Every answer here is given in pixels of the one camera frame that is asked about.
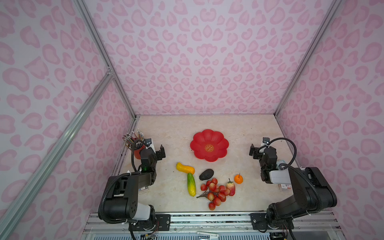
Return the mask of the yellow fake mango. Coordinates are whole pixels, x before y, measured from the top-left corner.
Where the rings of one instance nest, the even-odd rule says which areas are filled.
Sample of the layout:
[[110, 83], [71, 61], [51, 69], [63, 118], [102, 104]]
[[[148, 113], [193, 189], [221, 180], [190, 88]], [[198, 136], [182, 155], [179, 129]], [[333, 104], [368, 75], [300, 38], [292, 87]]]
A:
[[194, 174], [195, 173], [195, 168], [191, 166], [186, 166], [181, 163], [177, 163], [176, 168], [178, 171], [186, 173], [186, 174]]

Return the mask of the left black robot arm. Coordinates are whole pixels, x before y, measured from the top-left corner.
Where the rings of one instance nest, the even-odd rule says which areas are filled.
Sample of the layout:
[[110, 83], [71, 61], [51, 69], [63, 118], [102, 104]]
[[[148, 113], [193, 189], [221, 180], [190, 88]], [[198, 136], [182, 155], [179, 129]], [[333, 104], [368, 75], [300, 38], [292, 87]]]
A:
[[141, 170], [111, 176], [98, 208], [98, 217], [107, 224], [129, 224], [132, 231], [151, 231], [158, 227], [152, 205], [139, 203], [139, 189], [155, 183], [158, 161], [166, 157], [163, 146], [141, 150]]

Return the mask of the green fake cucumber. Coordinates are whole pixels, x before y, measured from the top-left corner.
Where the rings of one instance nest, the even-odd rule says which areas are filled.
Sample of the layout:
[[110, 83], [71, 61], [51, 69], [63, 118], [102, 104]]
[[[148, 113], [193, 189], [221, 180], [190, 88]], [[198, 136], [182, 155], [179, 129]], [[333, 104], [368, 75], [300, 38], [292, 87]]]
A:
[[196, 196], [196, 182], [193, 174], [188, 173], [187, 174], [187, 185], [188, 185], [188, 193], [191, 197]]

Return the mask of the red-yellow fake peach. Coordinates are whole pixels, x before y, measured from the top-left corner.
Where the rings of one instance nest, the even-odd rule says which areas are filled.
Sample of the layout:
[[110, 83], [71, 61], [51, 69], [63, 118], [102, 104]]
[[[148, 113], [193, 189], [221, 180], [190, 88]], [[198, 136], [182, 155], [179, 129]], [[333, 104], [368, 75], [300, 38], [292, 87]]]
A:
[[236, 186], [235, 186], [235, 183], [232, 182], [230, 179], [229, 181], [226, 183], [226, 195], [227, 196], [234, 196], [235, 193], [236, 193]]

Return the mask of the small fake orange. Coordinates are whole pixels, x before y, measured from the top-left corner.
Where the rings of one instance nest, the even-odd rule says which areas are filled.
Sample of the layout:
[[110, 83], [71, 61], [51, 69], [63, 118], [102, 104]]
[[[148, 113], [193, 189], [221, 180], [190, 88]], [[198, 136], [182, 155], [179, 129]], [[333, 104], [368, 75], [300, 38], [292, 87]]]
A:
[[244, 179], [243, 179], [243, 176], [241, 174], [238, 174], [234, 177], [234, 181], [236, 184], [242, 184]]

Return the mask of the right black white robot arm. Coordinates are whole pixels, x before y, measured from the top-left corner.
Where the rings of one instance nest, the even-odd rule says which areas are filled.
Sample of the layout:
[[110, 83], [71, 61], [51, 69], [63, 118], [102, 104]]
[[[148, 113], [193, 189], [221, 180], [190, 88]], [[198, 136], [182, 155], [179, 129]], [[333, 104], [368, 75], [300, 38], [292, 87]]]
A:
[[250, 147], [250, 156], [259, 161], [261, 180], [266, 184], [290, 185], [293, 195], [268, 206], [264, 214], [250, 214], [253, 229], [291, 231], [293, 220], [337, 205], [337, 196], [317, 167], [295, 168], [278, 162], [277, 150], [265, 142]]

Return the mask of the dark fake avocado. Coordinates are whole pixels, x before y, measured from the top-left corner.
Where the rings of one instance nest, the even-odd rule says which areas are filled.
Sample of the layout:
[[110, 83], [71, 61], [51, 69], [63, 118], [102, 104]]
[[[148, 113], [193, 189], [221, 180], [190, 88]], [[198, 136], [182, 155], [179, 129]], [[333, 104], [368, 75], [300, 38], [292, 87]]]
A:
[[204, 170], [200, 175], [199, 175], [199, 179], [200, 181], [206, 181], [206, 180], [210, 180], [213, 176], [214, 176], [214, 170], [212, 169], [206, 169]]

